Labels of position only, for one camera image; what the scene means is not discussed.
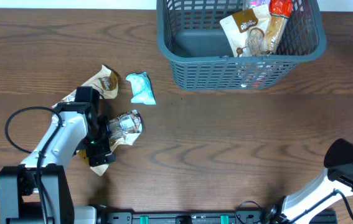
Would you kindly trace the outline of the beige snack pouch with barcode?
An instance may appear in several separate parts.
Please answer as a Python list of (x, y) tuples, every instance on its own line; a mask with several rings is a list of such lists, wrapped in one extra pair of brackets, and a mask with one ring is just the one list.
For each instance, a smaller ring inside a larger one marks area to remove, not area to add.
[[(109, 137), (110, 150), (114, 155), (115, 149), (118, 146), (132, 146), (143, 130), (141, 116), (137, 110), (122, 113), (116, 118), (108, 120), (108, 123), (111, 131), (111, 136)], [(77, 155), (83, 160), (86, 165), (88, 165), (88, 159), (86, 157), (85, 149), (82, 144), (79, 145)], [(105, 171), (109, 168), (109, 166), (110, 164), (101, 165), (98, 167), (89, 167), (92, 171), (94, 171), (94, 173), (99, 176), (102, 176)]]

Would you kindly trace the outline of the teal snack packet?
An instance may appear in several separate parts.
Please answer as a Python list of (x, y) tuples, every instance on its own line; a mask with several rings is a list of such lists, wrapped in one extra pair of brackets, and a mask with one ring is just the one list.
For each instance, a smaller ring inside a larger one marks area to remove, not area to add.
[(142, 103), (145, 105), (156, 105), (156, 100), (151, 87), (151, 82), (146, 72), (131, 73), (126, 77), (131, 83), (133, 97), (132, 103)]

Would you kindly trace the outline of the orange pasta package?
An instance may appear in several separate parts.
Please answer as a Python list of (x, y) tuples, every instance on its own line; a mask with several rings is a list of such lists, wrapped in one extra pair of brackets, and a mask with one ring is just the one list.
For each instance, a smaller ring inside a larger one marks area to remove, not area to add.
[(271, 0), (271, 20), (261, 43), (261, 52), (275, 54), (293, 10), (292, 0)]

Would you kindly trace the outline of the tissue pocket pack bundle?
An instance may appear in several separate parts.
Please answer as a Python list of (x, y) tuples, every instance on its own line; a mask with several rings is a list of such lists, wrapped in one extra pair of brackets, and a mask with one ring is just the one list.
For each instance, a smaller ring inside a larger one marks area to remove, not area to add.
[(271, 0), (244, 0), (243, 7), (244, 9), (252, 9), (254, 7), (267, 5), (269, 6)]

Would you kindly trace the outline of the grey plastic lattice basket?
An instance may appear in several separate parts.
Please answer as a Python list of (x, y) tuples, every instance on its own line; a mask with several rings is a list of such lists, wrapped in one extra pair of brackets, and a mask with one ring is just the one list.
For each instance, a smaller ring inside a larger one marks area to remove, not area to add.
[(277, 51), (262, 57), (238, 57), (220, 25), (249, 1), (157, 0), (156, 5), (158, 47), (183, 90), (264, 90), (326, 49), (316, 1), (293, 1)]

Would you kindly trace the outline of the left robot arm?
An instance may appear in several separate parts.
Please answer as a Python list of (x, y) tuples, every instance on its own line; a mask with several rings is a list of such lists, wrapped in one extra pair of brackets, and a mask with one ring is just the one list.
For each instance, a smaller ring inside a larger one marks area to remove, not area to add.
[(91, 167), (101, 169), (115, 160), (108, 118), (98, 113), (100, 98), (98, 90), (78, 87), (74, 101), (49, 110), (51, 125), (29, 156), (1, 169), (0, 223), (107, 222), (101, 206), (74, 206), (65, 175), (80, 150)]

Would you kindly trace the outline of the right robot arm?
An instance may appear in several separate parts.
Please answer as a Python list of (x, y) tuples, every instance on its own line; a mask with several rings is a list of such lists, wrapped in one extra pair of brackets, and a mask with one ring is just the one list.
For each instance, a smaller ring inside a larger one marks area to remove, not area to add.
[(343, 200), (353, 221), (347, 197), (353, 195), (353, 143), (337, 139), (324, 158), (324, 169), (301, 190), (284, 196), (260, 223), (309, 224), (323, 210)]

